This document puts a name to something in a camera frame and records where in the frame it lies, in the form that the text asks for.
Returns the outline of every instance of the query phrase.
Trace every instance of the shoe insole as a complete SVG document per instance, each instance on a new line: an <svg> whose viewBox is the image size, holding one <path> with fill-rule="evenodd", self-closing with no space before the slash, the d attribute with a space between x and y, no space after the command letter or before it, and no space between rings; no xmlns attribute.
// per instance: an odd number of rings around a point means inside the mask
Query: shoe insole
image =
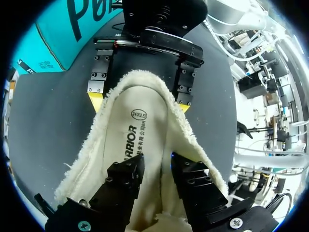
<svg viewBox="0 0 309 232"><path fill-rule="evenodd" d="M168 128L168 109L153 89L130 87L115 100L106 131L103 170L144 154L145 171L128 229L142 231L162 212L161 164Z"/></svg>

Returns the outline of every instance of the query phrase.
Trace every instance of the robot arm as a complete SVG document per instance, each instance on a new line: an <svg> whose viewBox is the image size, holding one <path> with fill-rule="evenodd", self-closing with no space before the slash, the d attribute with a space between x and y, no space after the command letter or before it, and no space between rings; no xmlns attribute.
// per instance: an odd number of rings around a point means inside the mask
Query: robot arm
<svg viewBox="0 0 309 232"><path fill-rule="evenodd" d="M271 213L260 206L251 208L250 198L226 207L227 199L211 181L204 163L173 153L171 170L193 232L270 232L276 228ZM142 183L144 156L116 162L107 172L105 183L89 201L90 208L85 201L68 199L54 211L37 194L35 199L48 217L46 231L124 232Z"/></svg>

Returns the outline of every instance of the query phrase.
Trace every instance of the teal box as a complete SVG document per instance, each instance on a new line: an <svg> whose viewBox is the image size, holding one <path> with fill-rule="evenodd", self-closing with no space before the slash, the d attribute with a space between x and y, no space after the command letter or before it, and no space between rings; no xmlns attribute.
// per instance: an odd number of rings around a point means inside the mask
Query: teal box
<svg viewBox="0 0 309 232"><path fill-rule="evenodd" d="M37 19L16 47L13 66L20 74L70 68L89 39L122 10L114 0L57 0Z"/></svg>

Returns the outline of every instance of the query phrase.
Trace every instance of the metal screw head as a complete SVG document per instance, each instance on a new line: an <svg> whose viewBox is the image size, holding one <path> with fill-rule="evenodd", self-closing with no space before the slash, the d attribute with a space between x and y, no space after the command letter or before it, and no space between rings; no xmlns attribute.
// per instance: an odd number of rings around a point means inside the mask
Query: metal screw head
<svg viewBox="0 0 309 232"><path fill-rule="evenodd" d="M91 225L87 221L80 221L78 223L78 228L80 231L90 231L91 230Z"/></svg>
<svg viewBox="0 0 309 232"><path fill-rule="evenodd" d="M106 182L112 182L112 178L111 177L107 177L105 180L106 180Z"/></svg>
<svg viewBox="0 0 309 232"><path fill-rule="evenodd" d="M232 229L239 229L242 225L243 225L243 221L240 218L238 218L238 217L233 218L230 221L230 227Z"/></svg>
<svg viewBox="0 0 309 232"><path fill-rule="evenodd" d="M80 201L79 201L79 204L81 204L81 205L83 205L83 206L88 206L88 203L87 203L87 201L86 200L84 200L84 199L81 199Z"/></svg>
<svg viewBox="0 0 309 232"><path fill-rule="evenodd" d="M194 184L194 183L195 183L195 181L194 181L194 180L188 180L187 182L188 182L188 184L190 184L190 185L192 185L192 184Z"/></svg>

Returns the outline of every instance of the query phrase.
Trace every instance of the black table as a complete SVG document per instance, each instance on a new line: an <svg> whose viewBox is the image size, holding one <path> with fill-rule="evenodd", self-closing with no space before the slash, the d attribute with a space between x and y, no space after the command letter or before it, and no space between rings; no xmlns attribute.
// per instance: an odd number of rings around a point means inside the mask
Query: black table
<svg viewBox="0 0 309 232"><path fill-rule="evenodd" d="M114 36L119 14L96 36ZM185 37L204 50L192 106L186 116L199 144L228 180L236 141L236 103L226 55L203 25ZM96 54L92 40L67 72L22 75L11 107L9 150L16 182L26 197L40 193L53 207L54 190L77 158L95 111L87 83Z"/></svg>

